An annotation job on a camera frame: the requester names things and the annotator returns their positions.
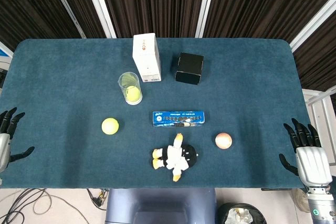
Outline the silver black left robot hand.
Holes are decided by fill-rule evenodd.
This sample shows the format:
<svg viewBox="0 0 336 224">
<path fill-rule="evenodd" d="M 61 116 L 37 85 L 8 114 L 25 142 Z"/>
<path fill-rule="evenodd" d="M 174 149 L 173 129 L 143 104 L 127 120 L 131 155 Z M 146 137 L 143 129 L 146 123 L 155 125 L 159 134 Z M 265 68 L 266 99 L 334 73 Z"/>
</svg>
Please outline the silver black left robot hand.
<svg viewBox="0 0 336 224">
<path fill-rule="evenodd" d="M 9 111 L 1 113 L 1 173 L 8 167 L 9 163 L 26 158 L 35 149 L 34 146 L 31 146 L 23 153 L 11 154 L 11 142 L 17 123 L 25 115 L 25 112 L 22 112 L 13 117 L 16 110 L 17 107 L 14 107 Z"/>
</svg>

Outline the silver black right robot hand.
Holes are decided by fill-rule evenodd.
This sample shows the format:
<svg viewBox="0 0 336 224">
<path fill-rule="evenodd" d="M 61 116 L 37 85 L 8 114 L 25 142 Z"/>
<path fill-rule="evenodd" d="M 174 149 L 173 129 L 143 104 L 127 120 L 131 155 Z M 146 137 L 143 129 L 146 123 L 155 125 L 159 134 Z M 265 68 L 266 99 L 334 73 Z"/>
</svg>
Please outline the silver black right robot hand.
<svg viewBox="0 0 336 224">
<path fill-rule="evenodd" d="M 285 123 L 296 156 L 296 166 L 289 164 L 284 154 L 279 154 L 282 166 L 298 176 L 306 187 L 327 187 L 332 182 L 330 165 L 322 147 L 317 130 L 308 124 L 304 126 L 292 118 L 294 127 Z"/>
</svg>

